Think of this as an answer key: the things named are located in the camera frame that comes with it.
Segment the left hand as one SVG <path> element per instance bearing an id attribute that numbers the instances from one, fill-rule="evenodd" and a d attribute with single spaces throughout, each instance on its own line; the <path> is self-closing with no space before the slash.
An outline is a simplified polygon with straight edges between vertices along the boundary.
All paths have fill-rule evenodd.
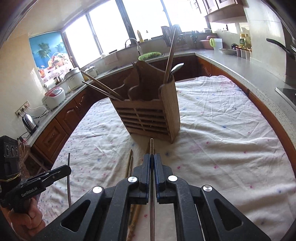
<path id="1" fill-rule="evenodd" d="M 31 198 L 27 213 L 16 213 L 13 209 L 8 210 L 3 207 L 1 207 L 1 211 L 21 240 L 31 240 L 46 227 L 43 214 L 38 209 L 35 198 Z"/>

